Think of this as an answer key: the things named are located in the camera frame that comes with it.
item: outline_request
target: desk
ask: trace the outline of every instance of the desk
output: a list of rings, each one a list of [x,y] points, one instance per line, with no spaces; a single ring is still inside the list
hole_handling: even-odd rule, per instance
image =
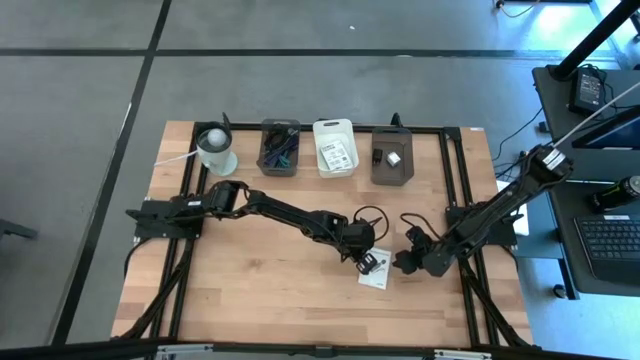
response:
[[[607,83],[613,87],[616,94],[620,94],[640,81],[640,71],[606,70],[606,72]],[[584,120],[583,116],[567,110],[570,81],[554,80],[546,68],[534,69],[533,78],[552,137],[558,138],[565,135]],[[638,103],[640,103],[640,95],[637,91],[629,93],[619,101],[620,106]],[[605,110],[605,116],[608,115],[613,115],[612,110]],[[572,179],[617,181],[626,176],[637,175],[640,171],[638,151],[574,149],[571,147],[571,141],[575,137],[573,136],[560,146],[560,149],[574,160]],[[575,287],[585,293],[640,296],[640,287],[598,280],[589,270],[580,239],[573,225],[574,217],[591,214],[581,200],[589,191],[597,191],[597,185],[566,183],[550,192],[554,225],[559,229],[560,240]],[[640,206],[629,206],[617,211],[638,213]]]
[[[192,128],[192,122],[168,122],[157,159],[186,153]],[[484,131],[465,128],[462,137],[474,199],[486,200],[497,188]],[[230,179],[305,210],[326,209],[351,217],[363,205],[378,205],[389,216],[390,231],[376,246],[392,252],[410,244],[404,236],[407,225],[399,221],[402,212],[423,214],[437,231],[446,228],[447,197],[437,136],[414,134],[415,176],[403,187],[371,183],[370,133],[356,133],[360,165],[352,177],[338,179],[319,177],[311,132],[301,134],[298,172],[292,178],[262,175],[256,166],[259,142],[259,131],[234,131],[232,150],[239,165]],[[458,180],[455,156],[451,161]],[[148,195],[160,200],[178,194],[183,170],[184,161],[155,168]],[[193,176],[191,189],[196,180]],[[210,175],[207,189],[219,180]],[[461,194],[459,182],[456,188]],[[155,296],[166,249],[167,240],[152,240],[132,257],[114,335],[128,330]],[[530,342],[513,260],[494,246],[485,247],[484,255],[492,298]],[[469,336],[456,267],[442,278],[424,271],[406,276],[392,268],[387,290],[379,290],[359,285],[354,264],[341,264],[333,248],[312,242],[296,229],[259,216],[207,219],[196,241],[179,339],[466,347]],[[481,339],[486,342],[482,307],[475,303]],[[161,335],[167,334],[172,304],[170,299]]]
[[[527,219],[529,235],[518,236],[518,248],[513,254],[523,258],[563,259],[549,194],[540,194],[527,203]]]

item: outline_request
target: wooden table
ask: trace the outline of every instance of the wooden table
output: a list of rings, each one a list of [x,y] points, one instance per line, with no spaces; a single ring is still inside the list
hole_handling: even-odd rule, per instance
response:
[[[158,160],[188,151],[193,122],[167,123]],[[497,192],[491,156],[482,129],[463,128],[462,144],[474,200]],[[360,165],[349,178],[322,179],[316,168],[311,132],[300,140],[298,173],[292,178],[262,175],[256,166],[260,132],[235,131],[232,150],[239,165],[229,179],[305,210],[329,210],[351,218],[363,205],[377,205],[389,216],[390,231],[376,246],[392,253],[407,249],[408,226],[402,212],[424,215],[437,231],[446,229],[448,205],[438,137],[413,136],[415,176],[402,187],[371,183],[371,134],[356,133]],[[456,192],[461,198],[453,144]],[[184,161],[155,168],[148,196],[169,199],[179,193]],[[194,169],[199,169],[196,160]],[[197,170],[191,190],[195,189]],[[222,180],[209,175],[207,189]],[[138,249],[129,267],[113,335],[133,325],[156,295],[168,241]],[[527,341],[531,333],[513,259],[499,247],[484,248],[491,295],[507,320]],[[161,335],[168,333],[173,300],[167,302]],[[481,339],[486,329],[476,299]],[[350,261],[312,242],[300,231],[260,216],[205,221],[196,242],[186,292],[180,340],[361,346],[469,346],[457,265],[442,278],[425,271],[404,275],[392,268],[386,290],[358,284]]]

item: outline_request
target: small box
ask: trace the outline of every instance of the small box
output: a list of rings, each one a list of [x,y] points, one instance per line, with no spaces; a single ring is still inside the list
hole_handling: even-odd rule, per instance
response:
[[[398,156],[398,154],[396,154],[395,152],[391,152],[389,153],[389,155],[387,155],[387,162],[389,163],[389,165],[391,165],[391,167],[396,167],[396,165],[400,163],[400,160],[400,156]]]

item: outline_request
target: gray floor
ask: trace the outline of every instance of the gray floor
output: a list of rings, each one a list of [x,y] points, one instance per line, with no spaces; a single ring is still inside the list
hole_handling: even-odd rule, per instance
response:
[[[0,2],[0,48],[146,48],[161,5],[61,3],[68,6]],[[601,4],[605,13],[606,6]],[[512,12],[523,7],[510,5]],[[528,16],[508,19],[492,12],[491,1],[174,0],[160,47],[553,51],[571,49],[595,22],[586,5],[539,5]],[[635,47],[622,30],[616,34],[619,47],[634,59]],[[408,124],[482,126],[496,154],[500,140],[540,108],[531,69],[555,61],[156,58],[70,341],[109,336],[133,232],[124,210],[139,206],[146,192],[166,120],[213,120],[225,111],[243,122],[348,117],[386,123],[398,111]],[[0,217],[40,231],[37,241],[0,242],[2,348],[48,341],[141,64],[138,57],[0,57]],[[544,140],[533,128],[524,131],[507,143],[501,160]],[[537,344],[640,357],[634,343],[640,337],[638,299],[557,300],[549,295],[560,279],[555,262],[522,261],[520,269]]]

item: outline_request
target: power adapter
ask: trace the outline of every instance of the power adapter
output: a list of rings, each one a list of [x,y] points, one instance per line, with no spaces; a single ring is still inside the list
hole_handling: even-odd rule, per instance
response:
[[[571,82],[569,111],[589,116],[604,105],[602,81],[592,69],[578,68]]]

